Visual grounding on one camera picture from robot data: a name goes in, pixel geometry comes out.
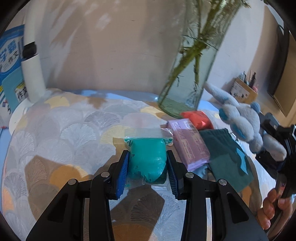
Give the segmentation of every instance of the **vase base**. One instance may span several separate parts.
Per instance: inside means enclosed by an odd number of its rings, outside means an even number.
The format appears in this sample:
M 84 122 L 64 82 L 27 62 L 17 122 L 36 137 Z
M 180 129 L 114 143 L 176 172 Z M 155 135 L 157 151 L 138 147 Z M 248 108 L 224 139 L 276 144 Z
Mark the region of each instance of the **vase base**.
M 167 97 L 158 105 L 163 112 L 177 119 L 183 118 L 180 115 L 182 112 L 196 110 L 196 108 L 189 107 L 185 103 L 179 103 Z

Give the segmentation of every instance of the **stuffed toy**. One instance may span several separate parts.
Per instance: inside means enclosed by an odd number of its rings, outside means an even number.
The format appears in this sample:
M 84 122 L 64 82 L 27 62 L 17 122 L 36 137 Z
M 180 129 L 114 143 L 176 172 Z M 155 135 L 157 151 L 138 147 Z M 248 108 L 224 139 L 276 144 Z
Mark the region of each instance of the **stuffed toy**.
M 205 90 L 221 105 L 219 116 L 223 122 L 230 125 L 236 137 L 249 144 L 252 153 L 266 150 L 275 161 L 283 161 L 287 151 L 275 138 L 260 128 L 260 105 L 239 103 L 226 91 L 206 83 Z

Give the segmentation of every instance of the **silver screw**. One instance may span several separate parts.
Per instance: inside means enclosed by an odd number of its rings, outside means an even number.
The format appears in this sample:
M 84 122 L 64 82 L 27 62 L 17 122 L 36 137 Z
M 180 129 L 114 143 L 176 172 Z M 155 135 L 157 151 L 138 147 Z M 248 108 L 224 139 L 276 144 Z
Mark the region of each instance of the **silver screw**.
M 101 173 L 101 177 L 103 177 L 103 178 L 106 178 L 106 177 L 108 177 L 109 175 L 110 175 L 109 172 L 102 172 L 102 173 Z
M 76 180 L 75 179 L 70 179 L 69 181 L 68 181 L 68 184 L 69 185 L 74 185 L 76 183 Z
M 219 180 L 220 185 L 225 186 L 227 184 L 227 181 L 224 179 Z
M 193 177 L 194 177 L 194 173 L 192 173 L 192 172 L 187 172 L 187 173 L 185 174 L 185 176 L 188 177 L 188 178 L 193 178 Z

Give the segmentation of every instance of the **red pouch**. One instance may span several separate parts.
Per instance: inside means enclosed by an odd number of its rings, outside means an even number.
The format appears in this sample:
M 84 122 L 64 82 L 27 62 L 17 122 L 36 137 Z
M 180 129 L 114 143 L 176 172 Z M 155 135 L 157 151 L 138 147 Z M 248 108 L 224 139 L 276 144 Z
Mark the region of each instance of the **red pouch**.
M 204 112 L 200 110 L 186 111 L 181 113 L 181 116 L 183 116 L 183 118 L 188 118 L 193 123 L 195 128 L 198 130 L 214 129 L 210 119 L 207 117 L 207 115 Z

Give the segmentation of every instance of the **purple tissue pack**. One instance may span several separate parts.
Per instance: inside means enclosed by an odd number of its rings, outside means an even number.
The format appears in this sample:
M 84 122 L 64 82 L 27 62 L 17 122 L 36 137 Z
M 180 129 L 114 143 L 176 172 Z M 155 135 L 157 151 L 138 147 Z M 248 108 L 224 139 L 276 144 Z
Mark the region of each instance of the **purple tissue pack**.
M 168 128 L 173 130 L 174 146 L 188 171 L 209 162 L 209 150 L 189 119 L 169 120 Z

